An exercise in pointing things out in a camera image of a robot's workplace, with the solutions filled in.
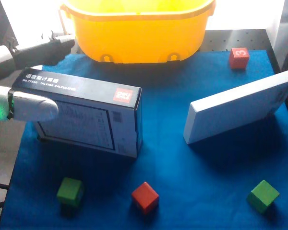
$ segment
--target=red logo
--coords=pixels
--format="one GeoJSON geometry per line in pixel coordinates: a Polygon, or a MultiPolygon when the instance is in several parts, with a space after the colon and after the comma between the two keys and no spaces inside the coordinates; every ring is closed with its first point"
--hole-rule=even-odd
{"type": "Polygon", "coordinates": [[[129,103],[132,97],[132,93],[132,90],[117,88],[113,100],[129,103]]]}

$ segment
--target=yellow basket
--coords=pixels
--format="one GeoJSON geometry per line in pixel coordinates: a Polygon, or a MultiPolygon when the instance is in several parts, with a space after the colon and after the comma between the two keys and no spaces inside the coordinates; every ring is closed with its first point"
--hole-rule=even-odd
{"type": "Polygon", "coordinates": [[[201,46],[215,0],[66,0],[80,48],[114,63],[184,60],[201,46]]]}

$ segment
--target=blue tablecloth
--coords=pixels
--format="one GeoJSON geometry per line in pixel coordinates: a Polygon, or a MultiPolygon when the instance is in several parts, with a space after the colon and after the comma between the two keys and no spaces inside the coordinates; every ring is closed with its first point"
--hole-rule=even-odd
{"type": "Polygon", "coordinates": [[[42,143],[28,123],[1,229],[288,230],[285,105],[271,118],[190,146],[182,136],[190,102],[273,75],[265,51],[251,51],[250,56],[246,71],[230,69],[229,52],[199,52],[183,62],[151,65],[97,63],[85,55],[69,55],[55,67],[44,67],[142,87],[144,144],[133,160],[42,143]],[[85,186],[81,207],[70,215],[56,200],[65,176],[85,186]],[[264,216],[246,202],[263,179],[281,193],[264,216]],[[159,207],[148,216],[131,201],[131,192],[144,181],[160,195],[159,207]]]}

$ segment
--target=bin rim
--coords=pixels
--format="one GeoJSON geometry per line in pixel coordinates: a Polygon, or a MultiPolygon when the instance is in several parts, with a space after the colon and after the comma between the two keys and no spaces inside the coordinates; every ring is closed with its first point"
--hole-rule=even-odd
{"type": "Polygon", "coordinates": [[[109,22],[109,21],[148,21],[148,20],[181,20],[198,16],[215,7],[216,0],[207,0],[202,6],[186,11],[165,12],[122,12],[122,13],[90,13],[82,11],[65,0],[60,9],[86,21],[109,22]]]}

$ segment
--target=white box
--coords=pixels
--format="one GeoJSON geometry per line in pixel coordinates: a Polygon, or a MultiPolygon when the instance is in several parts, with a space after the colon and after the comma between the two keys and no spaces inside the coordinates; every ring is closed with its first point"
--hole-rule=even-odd
{"type": "Polygon", "coordinates": [[[141,88],[25,69],[12,89],[57,103],[56,119],[35,123],[41,139],[137,157],[142,144],[141,88]]]}
{"type": "Polygon", "coordinates": [[[184,129],[187,144],[273,114],[288,96],[288,71],[190,104],[184,129]]]}

